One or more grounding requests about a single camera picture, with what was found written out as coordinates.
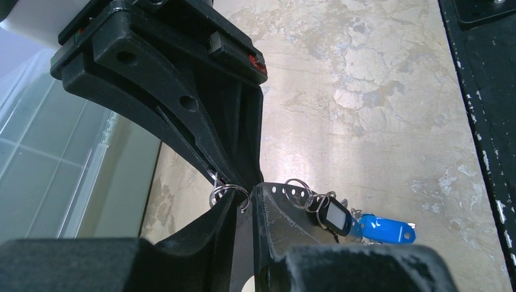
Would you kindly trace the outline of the blue key tag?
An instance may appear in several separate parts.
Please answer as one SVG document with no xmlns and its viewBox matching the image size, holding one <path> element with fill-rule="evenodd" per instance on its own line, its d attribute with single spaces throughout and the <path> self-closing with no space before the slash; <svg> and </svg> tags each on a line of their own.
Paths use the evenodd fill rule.
<svg viewBox="0 0 516 292">
<path fill-rule="evenodd" d="M 361 214 L 352 222 L 358 228 L 358 234 L 370 242 L 387 243 L 391 245 L 408 245 L 416 241 L 415 224 L 374 214 Z"/>
</svg>

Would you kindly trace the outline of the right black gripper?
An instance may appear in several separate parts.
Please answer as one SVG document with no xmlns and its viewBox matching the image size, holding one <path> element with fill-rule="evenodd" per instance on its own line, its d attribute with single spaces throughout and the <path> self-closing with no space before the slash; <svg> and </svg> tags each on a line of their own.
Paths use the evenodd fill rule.
<svg viewBox="0 0 516 292">
<path fill-rule="evenodd" d="M 263 181 L 265 59 L 210 3 L 90 1 L 58 42 L 50 73 L 67 92 L 145 128 L 207 178 Z"/>
</svg>

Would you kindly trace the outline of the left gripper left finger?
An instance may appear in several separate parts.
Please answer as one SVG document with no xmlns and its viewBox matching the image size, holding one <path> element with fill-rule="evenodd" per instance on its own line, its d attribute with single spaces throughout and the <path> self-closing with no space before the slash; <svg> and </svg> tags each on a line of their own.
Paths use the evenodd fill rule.
<svg viewBox="0 0 516 292">
<path fill-rule="evenodd" d="M 156 244 L 144 238 L 22 239 L 1 245 L 2 291 L 228 291 L 238 198 Z"/>
</svg>

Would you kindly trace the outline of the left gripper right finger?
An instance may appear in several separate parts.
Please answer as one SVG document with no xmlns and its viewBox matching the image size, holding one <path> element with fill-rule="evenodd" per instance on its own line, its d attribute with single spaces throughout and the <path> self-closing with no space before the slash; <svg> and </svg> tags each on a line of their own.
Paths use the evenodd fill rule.
<svg viewBox="0 0 516 292">
<path fill-rule="evenodd" d="M 421 245 L 364 245 L 351 238 L 303 246 L 288 261 L 290 291 L 456 291 L 442 258 Z"/>
</svg>

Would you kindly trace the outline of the black key tag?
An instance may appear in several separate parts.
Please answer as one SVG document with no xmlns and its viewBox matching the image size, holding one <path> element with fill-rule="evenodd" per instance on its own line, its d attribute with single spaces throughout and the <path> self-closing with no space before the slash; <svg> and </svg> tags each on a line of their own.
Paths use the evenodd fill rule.
<svg viewBox="0 0 516 292">
<path fill-rule="evenodd" d="M 336 198 L 329 195 L 314 196 L 307 203 L 307 209 L 315 215 L 316 222 L 322 228 L 341 237 L 349 235 L 353 226 L 351 213 Z"/>
</svg>

